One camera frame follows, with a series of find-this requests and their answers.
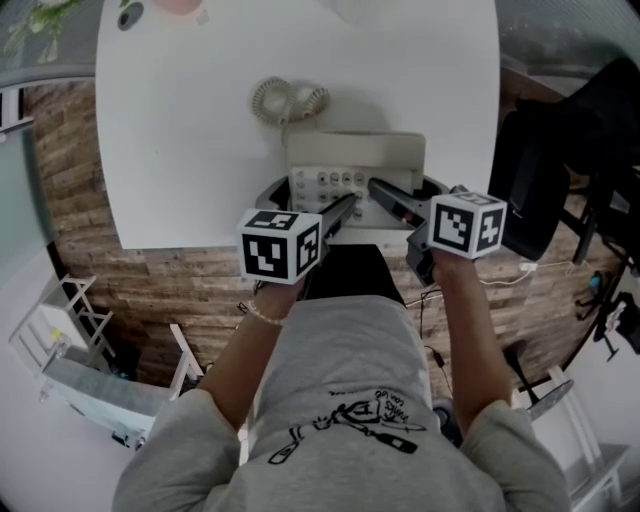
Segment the beaded bracelet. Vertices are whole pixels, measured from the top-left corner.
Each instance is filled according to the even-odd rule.
[[[282,327],[287,322],[286,318],[282,318],[281,320],[276,320],[275,318],[269,318],[267,316],[264,316],[262,313],[260,313],[260,310],[258,310],[256,303],[252,300],[247,302],[247,310],[256,318],[259,318],[263,322],[266,322],[271,325],[277,325],[278,327]]]

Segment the white table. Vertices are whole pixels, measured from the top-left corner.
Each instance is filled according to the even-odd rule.
[[[427,175],[486,191],[499,101],[493,0],[396,0],[374,28],[346,23],[331,1],[205,0],[174,17],[143,0],[142,19],[121,32],[120,2],[106,0],[98,134],[123,248],[235,245],[242,214],[286,173],[279,132],[249,110],[270,76],[331,91],[320,128],[423,133]]]

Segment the person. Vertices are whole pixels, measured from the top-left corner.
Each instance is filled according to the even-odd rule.
[[[385,260],[334,247],[305,300],[303,283],[259,290],[198,389],[159,414],[113,510],[570,510],[563,472],[510,408],[474,264],[433,253],[460,449],[439,431],[424,346]]]

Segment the white cube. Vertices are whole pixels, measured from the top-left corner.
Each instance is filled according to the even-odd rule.
[[[458,192],[431,199],[428,245],[468,259],[497,251],[507,203],[486,194]]]
[[[322,215],[251,209],[237,236],[243,277],[295,284],[320,261]]]

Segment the coiled phone cord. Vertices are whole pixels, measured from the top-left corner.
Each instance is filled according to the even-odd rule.
[[[281,112],[274,112],[265,105],[268,97],[280,96],[285,104]],[[282,128],[283,144],[287,126],[320,115],[331,104],[331,95],[323,87],[314,89],[304,104],[298,104],[298,90],[282,78],[268,78],[262,82],[251,100],[251,112],[256,118],[268,125]]]

